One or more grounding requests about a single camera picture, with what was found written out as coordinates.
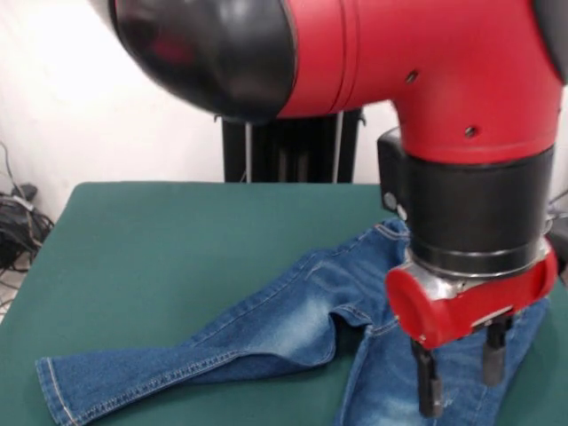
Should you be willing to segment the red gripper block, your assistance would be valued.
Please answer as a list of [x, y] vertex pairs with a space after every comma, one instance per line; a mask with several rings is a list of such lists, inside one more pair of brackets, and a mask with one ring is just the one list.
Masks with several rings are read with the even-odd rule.
[[406, 252], [405, 262], [387, 273], [384, 284], [393, 313], [413, 339], [422, 416], [439, 417], [443, 412], [442, 382], [434, 355], [427, 349], [487, 327], [483, 381], [499, 385], [504, 380], [506, 337], [513, 315], [547, 296], [555, 279], [556, 255], [546, 238], [540, 239], [536, 262], [527, 271], [494, 280], [441, 277]]

